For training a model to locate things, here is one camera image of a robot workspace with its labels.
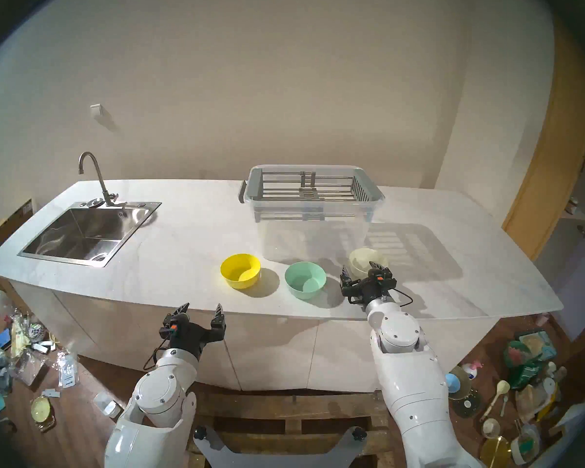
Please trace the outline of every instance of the marble countertop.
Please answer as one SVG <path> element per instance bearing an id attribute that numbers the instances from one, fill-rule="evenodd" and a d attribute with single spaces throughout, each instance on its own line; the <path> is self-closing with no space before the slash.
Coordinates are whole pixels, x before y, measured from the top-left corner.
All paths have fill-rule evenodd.
<path id="1" fill-rule="evenodd" d="M 50 262 L 17 253 L 77 201 L 100 195 L 97 181 L 77 182 L 39 210 L 0 247 L 0 276 L 51 290 L 106 300 L 228 313 L 365 320 L 339 292 L 343 259 L 325 260 L 329 278 L 314 299 L 293 297 L 287 264 L 261 256 L 251 208 L 238 202 L 240 181 L 110 180 L 120 201 L 161 202 L 104 268 Z M 368 246 L 389 256 L 398 288 L 418 318 L 517 316 L 562 309 L 533 263 L 483 208 L 448 191 L 381 187 Z M 261 280 L 230 288 L 219 274 L 231 254 L 261 259 Z"/>

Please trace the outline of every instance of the yellow bowl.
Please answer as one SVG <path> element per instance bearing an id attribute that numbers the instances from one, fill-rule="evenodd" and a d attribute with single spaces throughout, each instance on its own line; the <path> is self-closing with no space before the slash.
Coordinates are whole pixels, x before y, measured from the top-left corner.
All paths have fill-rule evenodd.
<path id="1" fill-rule="evenodd" d="M 221 275 L 232 288 L 249 288 L 260 278 L 260 260 L 252 254 L 233 254 L 221 263 Z"/>

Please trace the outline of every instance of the sink basin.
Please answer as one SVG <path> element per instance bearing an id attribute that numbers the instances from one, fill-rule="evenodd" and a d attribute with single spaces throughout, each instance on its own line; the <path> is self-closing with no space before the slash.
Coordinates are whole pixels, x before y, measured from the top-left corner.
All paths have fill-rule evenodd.
<path id="1" fill-rule="evenodd" d="M 18 253 L 53 262 L 105 266 L 160 203 L 74 203 Z"/>

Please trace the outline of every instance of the clear plastic container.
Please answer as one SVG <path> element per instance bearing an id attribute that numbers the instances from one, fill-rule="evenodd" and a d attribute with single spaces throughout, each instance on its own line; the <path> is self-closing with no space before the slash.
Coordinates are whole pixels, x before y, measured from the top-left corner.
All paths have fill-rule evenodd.
<path id="1" fill-rule="evenodd" d="M 105 391 L 98 393 L 98 395 L 93 398 L 93 403 L 109 418 L 117 416 L 122 409 L 109 393 Z"/>
<path id="2" fill-rule="evenodd" d="M 355 166 L 259 165 L 244 200 L 268 260 L 346 258 L 364 244 L 384 195 Z"/>

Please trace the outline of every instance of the light switch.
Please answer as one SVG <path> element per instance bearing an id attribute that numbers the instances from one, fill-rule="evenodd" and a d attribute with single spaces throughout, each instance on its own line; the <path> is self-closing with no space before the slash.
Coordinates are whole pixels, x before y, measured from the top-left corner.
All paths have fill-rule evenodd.
<path id="1" fill-rule="evenodd" d="M 101 116 L 102 116 L 102 105 L 95 104 L 94 106 L 91 106 L 91 117 L 97 118 L 97 117 L 101 117 Z"/>

